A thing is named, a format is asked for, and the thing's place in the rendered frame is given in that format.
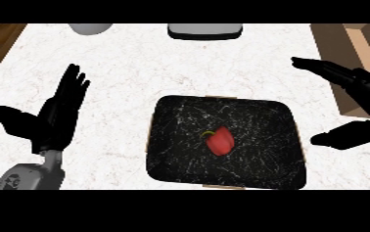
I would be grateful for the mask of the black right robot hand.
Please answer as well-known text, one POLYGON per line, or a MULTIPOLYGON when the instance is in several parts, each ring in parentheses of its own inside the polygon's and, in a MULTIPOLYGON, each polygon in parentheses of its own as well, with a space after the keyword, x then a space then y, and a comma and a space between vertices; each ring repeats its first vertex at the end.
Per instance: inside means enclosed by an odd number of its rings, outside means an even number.
MULTIPOLYGON (((291 57, 291 66, 308 70, 330 83, 336 84, 370 115, 370 72, 361 68, 347 69, 330 61, 291 57)), ((310 144, 346 150, 370 143, 370 119, 352 121, 312 136, 310 144)))

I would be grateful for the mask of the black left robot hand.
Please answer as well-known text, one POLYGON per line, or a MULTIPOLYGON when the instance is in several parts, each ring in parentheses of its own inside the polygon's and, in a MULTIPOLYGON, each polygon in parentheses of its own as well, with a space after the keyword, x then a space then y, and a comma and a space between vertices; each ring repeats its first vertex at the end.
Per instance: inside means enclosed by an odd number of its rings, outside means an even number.
POLYGON ((0 106, 0 124, 8 135, 30 140, 32 153, 61 151, 70 144, 89 81, 73 64, 61 75, 55 92, 36 115, 0 106))

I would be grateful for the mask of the brown cardboard box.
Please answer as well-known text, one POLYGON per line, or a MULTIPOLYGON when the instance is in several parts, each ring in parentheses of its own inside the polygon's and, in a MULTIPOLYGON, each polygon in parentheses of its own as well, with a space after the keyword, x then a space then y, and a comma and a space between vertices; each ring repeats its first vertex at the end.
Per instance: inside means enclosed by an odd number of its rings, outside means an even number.
MULTIPOLYGON (((347 69, 370 71, 370 23, 310 23, 321 60, 347 69)), ((331 83, 333 97, 341 116, 370 115, 350 99, 343 89, 331 83)))

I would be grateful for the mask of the black marble tray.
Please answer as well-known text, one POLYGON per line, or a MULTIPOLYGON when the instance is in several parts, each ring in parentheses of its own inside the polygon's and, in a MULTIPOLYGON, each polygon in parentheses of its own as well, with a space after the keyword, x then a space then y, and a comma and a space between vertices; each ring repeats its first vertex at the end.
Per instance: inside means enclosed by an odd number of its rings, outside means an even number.
POLYGON ((166 182, 302 188, 306 167, 288 108, 265 100, 162 97, 151 119, 145 170, 166 182))

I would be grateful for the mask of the red bell pepper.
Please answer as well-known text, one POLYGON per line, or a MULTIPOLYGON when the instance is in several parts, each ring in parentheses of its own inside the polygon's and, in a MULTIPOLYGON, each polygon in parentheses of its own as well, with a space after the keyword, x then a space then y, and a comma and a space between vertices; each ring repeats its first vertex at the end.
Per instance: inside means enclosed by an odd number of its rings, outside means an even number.
POLYGON ((234 136, 225 126, 219 126, 215 131, 206 130, 200 136, 204 144, 215 156, 225 156, 234 148, 234 136))

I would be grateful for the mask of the brown wooden cabinet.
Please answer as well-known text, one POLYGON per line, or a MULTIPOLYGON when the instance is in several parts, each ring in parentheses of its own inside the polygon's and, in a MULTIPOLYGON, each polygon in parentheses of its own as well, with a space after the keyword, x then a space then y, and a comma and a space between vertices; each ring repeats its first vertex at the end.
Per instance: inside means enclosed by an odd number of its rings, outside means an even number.
POLYGON ((0 23, 0 62, 26 27, 24 23, 0 23))

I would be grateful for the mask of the grey round container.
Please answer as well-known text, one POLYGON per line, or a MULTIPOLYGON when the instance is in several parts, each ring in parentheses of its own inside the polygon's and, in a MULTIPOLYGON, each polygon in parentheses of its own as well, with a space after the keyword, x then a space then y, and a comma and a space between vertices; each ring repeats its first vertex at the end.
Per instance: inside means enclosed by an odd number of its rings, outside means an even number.
POLYGON ((81 35, 95 35, 110 28, 110 23, 72 23, 72 30, 81 35))

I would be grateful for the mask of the grey and black appliance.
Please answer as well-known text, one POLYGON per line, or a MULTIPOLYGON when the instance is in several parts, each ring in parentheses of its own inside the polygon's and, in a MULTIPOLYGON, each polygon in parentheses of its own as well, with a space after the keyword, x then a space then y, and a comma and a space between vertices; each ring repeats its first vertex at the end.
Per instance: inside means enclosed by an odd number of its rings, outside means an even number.
POLYGON ((181 40, 228 40, 240 37, 240 23, 169 23, 167 34, 181 40))

